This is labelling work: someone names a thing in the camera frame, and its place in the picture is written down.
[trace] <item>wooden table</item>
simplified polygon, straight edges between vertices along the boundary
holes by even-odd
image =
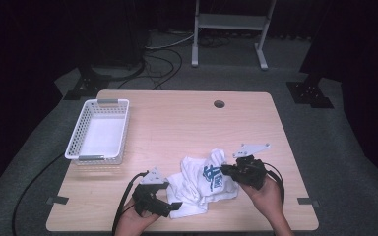
[[[255,154],[276,166],[285,186],[284,213],[293,230],[318,228],[312,205],[271,96],[265,92],[103,90],[97,98],[130,100],[130,121],[120,165],[70,164],[47,220],[50,231],[110,231],[127,184],[140,172],[158,167],[163,177],[180,172],[185,156],[206,158],[213,148],[224,150],[227,162],[241,144],[272,147]],[[224,102],[223,108],[214,103]],[[166,201],[165,190],[157,197]],[[209,203],[209,211],[178,219],[162,217],[149,232],[268,231],[266,218],[240,189],[233,200]]]

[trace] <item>towel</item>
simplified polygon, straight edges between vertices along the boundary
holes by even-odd
[[[238,184],[220,171],[224,163],[221,149],[213,149],[208,158],[183,158],[180,164],[182,172],[167,177],[167,200],[183,203],[180,210],[170,213],[170,218],[205,213],[208,203],[233,199],[238,195]]]

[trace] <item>black cable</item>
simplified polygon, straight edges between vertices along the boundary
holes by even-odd
[[[271,170],[268,170],[268,171],[267,171],[268,175],[270,175],[272,178],[275,179],[276,183],[277,183],[278,186],[279,186],[279,189],[281,190],[282,206],[284,206],[284,179],[282,178],[282,174],[281,174],[281,172],[279,172],[279,170],[278,170],[275,166],[273,166],[273,165],[271,165],[271,164],[269,164],[269,163],[265,163],[265,162],[263,162],[263,164],[265,164],[265,165],[269,165],[270,167],[272,167],[273,169],[275,169],[276,172],[278,172],[279,176],[276,175],[276,174],[275,174],[273,171],[271,171]]]
[[[136,176],[134,176],[134,178],[130,181],[130,183],[128,183],[128,186],[127,186],[127,189],[125,190],[124,192],[124,195],[122,195],[122,199],[121,199],[121,202],[119,203],[119,206],[118,206],[118,210],[116,211],[116,214],[115,214],[115,218],[113,220],[113,224],[112,224],[112,235],[115,235],[115,231],[116,231],[116,226],[118,225],[118,221],[119,221],[119,218],[121,217],[121,215],[127,211],[129,208],[131,207],[128,207],[127,209],[123,210],[124,206],[125,206],[125,201],[127,201],[127,197],[128,195],[130,194],[130,191],[131,191],[131,188],[133,187],[133,183],[134,181],[142,176],[146,176],[147,174],[149,173],[149,171],[147,172],[142,172],[140,174],[137,174]]]
[[[15,204],[15,208],[14,208],[14,211],[12,212],[12,234],[14,236],[17,235],[17,231],[16,231],[16,228],[15,228],[15,220],[16,220],[16,216],[17,216],[17,210],[18,210],[18,206],[20,205],[20,202],[21,200],[23,199],[24,195],[26,194],[27,190],[30,188],[30,186],[35,182],[36,179],[38,179],[39,176],[41,176],[42,173],[44,173],[45,170],[48,169],[48,167],[50,167],[54,162],[56,162],[56,160],[58,160],[61,156],[64,155],[64,152],[62,152],[61,154],[59,154],[56,158],[54,158],[50,163],[48,163],[31,181],[30,183],[24,188],[23,192],[21,193],[20,197],[18,198],[17,200],[17,203]]]
[[[179,57],[179,67],[176,69],[176,71],[174,71],[173,74],[171,74],[167,79],[165,79],[164,81],[162,81],[160,84],[156,85],[153,90],[156,90],[158,87],[161,87],[162,84],[166,83],[167,81],[169,81],[171,78],[173,78],[177,72],[179,72],[180,68],[182,68],[182,64],[183,64],[183,59],[182,59],[182,56],[180,56],[180,54],[174,50],[171,50],[171,49],[163,49],[163,50],[166,50],[166,51],[170,51],[170,52],[173,52],[175,53],[178,57]]]
[[[124,211],[122,211],[120,214],[119,214],[119,217],[121,217],[128,209],[134,207],[135,205],[139,204],[141,201],[141,199],[137,200],[136,202],[134,202],[132,205],[128,206],[128,208],[124,209]]]
[[[177,52],[175,52],[174,50],[171,50],[171,49],[157,49],[157,50],[150,50],[150,51],[148,51],[147,53],[146,53],[146,55],[145,55],[145,57],[151,57],[151,58],[155,58],[155,59],[158,59],[158,60],[162,60],[162,61],[164,61],[164,62],[166,62],[169,66],[170,66],[170,70],[169,71],[167,71],[164,75],[161,75],[161,76],[152,76],[152,75],[150,75],[150,72],[151,72],[151,70],[150,70],[150,72],[149,71],[147,71],[147,69],[146,69],[146,71],[147,71],[147,75],[146,76],[137,76],[137,77],[135,77],[135,78],[130,78],[130,79],[128,79],[128,80],[125,80],[121,85],[119,85],[118,87],[117,87],[117,89],[120,89],[120,88],[122,88],[125,84],[127,84],[128,82],[130,82],[130,81],[132,81],[132,80],[134,80],[134,79],[139,79],[139,78],[150,78],[154,83],[156,83],[157,81],[155,81],[155,80],[153,80],[153,78],[164,78],[164,77],[167,77],[168,75],[170,75],[173,71],[174,71],[174,65],[173,65],[173,63],[171,62],[171,61],[169,61],[169,60],[167,60],[167,59],[164,59],[164,58],[161,58],[161,57],[157,57],[157,56],[154,56],[154,55],[148,55],[148,53],[155,53],[155,52],[159,52],[159,51],[172,51],[173,53],[177,53]],[[149,68],[151,68],[152,66],[151,66],[151,64],[147,61],[147,60],[145,60],[145,62],[149,65]]]
[[[123,77],[109,77],[109,78],[101,77],[98,79],[100,81],[111,81],[111,82],[128,81],[128,80],[136,78],[138,75],[143,73],[145,69],[146,69],[146,61],[144,59],[141,59],[141,67],[136,72],[132,73],[131,75],[127,75]]]
[[[193,38],[193,34],[191,34],[190,36],[184,38],[184,39],[181,39],[179,41],[176,41],[176,42],[173,42],[173,43],[170,43],[168,45],[165,45],[165,46],[157,46],[157,47],[151,47],[151,46],[146,46],[146,49],[148,50],[157,50],[157,49],[165,49],[165,48],[168,48],[168,47],[173,47],[173,46],[177,46],[177,45],[180,45],[181,43],[183,42],[186,42],[186,41],[189,41],[191,38]],[[189,46],[191,45],[193,42],[193,40],[191,40],[187,45],[183,45],[183,46]]]

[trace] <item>black wire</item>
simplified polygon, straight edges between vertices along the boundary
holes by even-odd
[[[165,51],[170,51],[170,52],[173,52],[175,53],[178,57],[179,57],[179,67],[176,69],[176,71],[174,71],[173,74],[171,74],[167,79],[165,79],[164,81],[162,81],[160,84],[156,85],[153,90],[156,90],[158,87],[161,87],[162,84],[166,83],[167,81],[169,81],[171,78],[173,78],[177,72],[179,72],[180,68],[182,67],[182,64],[183,64],[183,59],[182,59],[182,56],[180,56],[180,54],[174,50],[171,50],[171,49],[162,49],[162,50],[165,50]]]
[[[279,177],[281,178],[281,181],[282,181],[282,182],[284,181],[284,179],[282,178],[282,174],[281,174],[281,172],[279,172],[279,170],[278,170],[275,166],[273,166],[273,165],[271,165],[271,164],[269,164],[269,163],[265,163],[265,162],[263,162],[263,164],[265,164],[265,165],[269,165],[269,166],[272,167],[274,170],[276,170],[276,172],[278,172],[278,174],[279,174]]]
[[[124,209],[124,211],[122,211],[120,214],[118,214],[118,219],[121,218],[121,216],[130,208],[134,207],[135,205],[137,205],[139,202],[141,201],[141,199],[137,200],[136,202],[134,202],[132,205],[128,206],[128,208]]]
[[[142,58],[141,59],[141,67],[134,73],[124,76],[124,77],[109,77],[109,78],[104,78],[101,77],[99,80],[101,81],[112,81],[112,82],[119,82],[119,81],[128,81],[136,78],[138,75],[143,73],[143,71],[146,69],[146,61]]]
[[[160,78],[160,79],[162,79],[162,78],[167,77],[168,75],[170,75],[170,74],[174,71],[174,65],[173,65],[173,63],[172,63],[171,61],[169,61],[169,60],[167,60],[167,59],[164,59],[164,58],[161,58],[161,57],[158,57],[158,56],[154,56],[154,55],[149,55],[149,54],[148,54],[148,53],[155,53],[155,52],[159,52],[159,51],[171,51],[171,52],[177,54],[177,55],[179,56],[179,58],[180,58],[180,66],[179,66],[179,69],[180,69],[181,64],[182,64],[182,59],[181,59],[180,55],[179,55],[176,51],[171,50],[171,49],[164,49],[164,48],[163,48],[163,49],[151,50],[151,51],[148,51],[148,52],[146,53],[145,57],[151,57],[151,58],[155,58],[155,59],[158,59],[158,60],[161,60],[161,61],[166,62],[168,65],[170,65],[170,70],[167,71],[164,75],[161,75],[161,76],[152,76],[152,75],[150,75],[150,72],[152,72],[152,71],[151,71],[152,66],[151,66],[151,64],[150,64],[147,60],[145,60],[145,62],[149,65],[150,72],[147,71],[147,69],[146,69],[146,71],[147,71],[147,75],[146,75],[146,76],[137,76],[137,77],[135,77],[135,78],[130,78],[130,79],[128,79],[128,80],[125,80],[121,85],[119,85],[119,86],[117,87],[117,89],[122,88],[125,84],[127,84],[128,82],[130,82],[130,81],[132,81],[132,80],[134,80],[134,79],[139,79],[139,78],[150,78],[150,79],[153,81],[153,83],[157,83],[158,81],[154,80],[154,78]],[[162,83],[155,85],[155,88],[161,86]]]
[[[24,188],[23,192],[21,193],[20,197],[17,200],[17,203],[15,204],[14,211],[12,212],[12,234],[14,236],[17,235],[17,231],[15,228],[15,220],[17,217],[17,210],[18,206],[20,205],[21,200],[23,199],[24,195],[26,194],[27,190],[30,188],[30,186],[35,182],[36,179],[38,179],[39,176],[41,176],[42,173],[44,173],[45,170],[48,169],[56,160],[58,160],[61,156],[63,156],[64,152],[59,154],[55,159],[53,159],[50,163],[48,163],[31,181],[30,183]]]
[[[113,224],[112,224],[112,235],[115,235],[116,226],[118,225],[119,218],[121,217],[121,215],[122,215],[126,210],[129,209],[129,207],[128,207],[127,209],[123,210],[123,208],[124,208],[124,206],[125,206],[125,201],[127,201],[128,194],[130,193],[131,188],[133,187],[133,183],[134,183],[134,181],[135,181],[138,177],[140,177],[140,176],[142,176],[142,177],[143,177],[143,176],[146,176],[148,173],[149,173],[149,171],[139,173],[139,174],[137,174],[136,176],[134,176],[134,178],[130,181],[130,183],[128,183],[127,189],[125,190],[124,195],[122,195],[121,202],[119,203],[118,210],[116,211],[115,218],[113,219]]]

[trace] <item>hole in table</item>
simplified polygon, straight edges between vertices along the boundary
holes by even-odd
[[[225,107],[225,102],[223,102],[221,100],[216,100],[216,101],[214,101],[214,106],[216,108],[223,108],[223,107]]]

